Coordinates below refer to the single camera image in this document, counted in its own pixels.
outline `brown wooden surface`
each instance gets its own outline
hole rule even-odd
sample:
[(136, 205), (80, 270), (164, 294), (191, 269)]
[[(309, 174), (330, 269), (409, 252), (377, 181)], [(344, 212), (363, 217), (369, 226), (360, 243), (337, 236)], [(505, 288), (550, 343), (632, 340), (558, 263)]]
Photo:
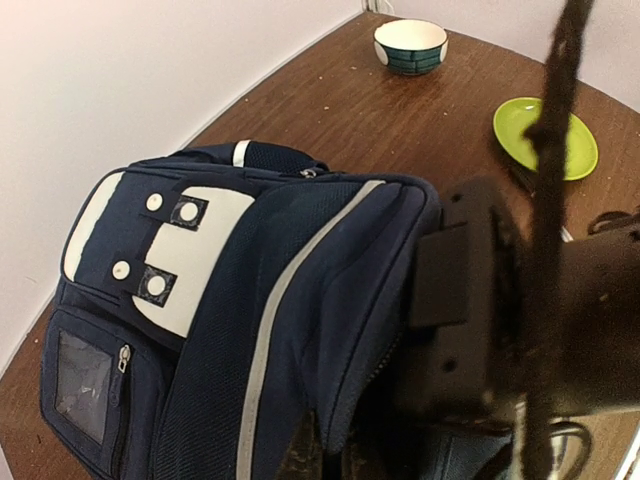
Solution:
[[(474, 175), (490, 175), (526, 226), (528, 199), (505, 171), (491, 121), (505, 100), (540, 94), (542, 65), (452, 33), (438, 70), (395, 76), (373, 51), (373, 30), (384, 21), (365, 14), (323, 39), (234, 105), (196, 143), (245, 138), (280, 143), (336, 170), (419, 175), (440, 191)], [(601, 154), (596, 171), (567, 188), (567, 227), (582, 237), (599, 212), (640, 204), (640, 115), (585, 85), (574, 112), (590, 127)], [(84, 479), (40, 419), (45, 324), (43, 317), (0, 380), (0, 443), (16, 480)], [(596, 451), (583, 478), (612, 478), (638, 419), (626, 414), (589, 420)]]

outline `lime green plate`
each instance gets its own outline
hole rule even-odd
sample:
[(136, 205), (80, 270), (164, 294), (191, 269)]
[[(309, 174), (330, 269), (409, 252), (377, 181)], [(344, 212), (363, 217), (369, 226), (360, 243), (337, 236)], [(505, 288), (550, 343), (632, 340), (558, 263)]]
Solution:
[[(531, 142), (522, 137), (524, 131), (540, 116), (539, 98), (514, 98), (496, 110), (493, 130), (498, 141), (515, 161), (536, 171), (538, 158)], [(565, 180), (580, 180), (593, 172), (598, 164), (598, 145), (582, 120), (571, 114), (567, 136)]]

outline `backpack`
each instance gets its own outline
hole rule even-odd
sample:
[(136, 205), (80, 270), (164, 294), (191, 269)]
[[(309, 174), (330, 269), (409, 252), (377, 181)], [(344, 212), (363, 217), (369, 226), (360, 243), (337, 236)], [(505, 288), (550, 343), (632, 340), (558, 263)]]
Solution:
[(64, 249), (44, 419), (100, 479), (272, 479), (309, 411), (341, 452), (440, 210), (422, 179), (258, 142), (109, 173)]

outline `green and white bowl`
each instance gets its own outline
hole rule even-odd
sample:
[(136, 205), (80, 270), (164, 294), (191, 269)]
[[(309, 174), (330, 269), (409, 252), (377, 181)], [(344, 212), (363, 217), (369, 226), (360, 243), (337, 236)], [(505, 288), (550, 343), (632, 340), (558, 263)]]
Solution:
[(376, 29), (378, 58), (389, 70), (421, 75), (435, 70), (447, 56), (449, 37), (444, 28), (423, 20), (395, 20)]

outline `clear plastic window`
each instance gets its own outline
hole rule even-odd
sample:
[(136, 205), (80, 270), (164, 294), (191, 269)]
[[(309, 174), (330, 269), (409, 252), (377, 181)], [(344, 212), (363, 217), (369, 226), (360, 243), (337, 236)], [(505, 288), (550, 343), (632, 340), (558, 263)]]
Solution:
[(56, 410), (102, 444), (112, 357), (64, 331), (58, 355)]

